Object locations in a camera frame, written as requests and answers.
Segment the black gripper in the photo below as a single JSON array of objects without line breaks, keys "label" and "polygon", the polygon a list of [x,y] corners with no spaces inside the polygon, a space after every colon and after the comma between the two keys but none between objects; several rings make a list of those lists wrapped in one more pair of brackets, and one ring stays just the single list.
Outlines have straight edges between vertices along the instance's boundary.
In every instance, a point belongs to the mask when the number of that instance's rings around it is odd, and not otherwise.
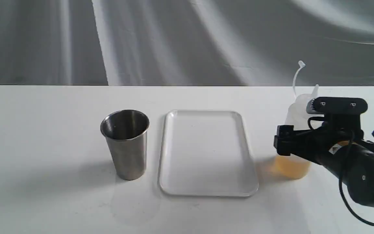
[{"label": "black gripper", "polygon": [[304,156],[318,163],[318,156],[334,145],[347,146],[349,142],[361,145],[374,153],[374,142],[365,140],[361,115],[325,114],[307,120],[309,129],[294,130],[293,125],[279,125],[274,136],[274,148],[281,156]]}]

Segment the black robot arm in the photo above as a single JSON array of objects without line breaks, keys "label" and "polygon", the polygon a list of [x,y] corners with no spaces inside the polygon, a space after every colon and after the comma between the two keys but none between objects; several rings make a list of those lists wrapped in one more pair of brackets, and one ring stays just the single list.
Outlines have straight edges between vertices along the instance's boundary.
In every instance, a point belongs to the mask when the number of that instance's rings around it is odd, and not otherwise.
[{"label": "black robot arm", "polygon": [[360,115],[326,114],[316,129],[279,125],[274,147],[325,167],[347,186],[351,199],[374,207],[374,142],[363,139]]}]

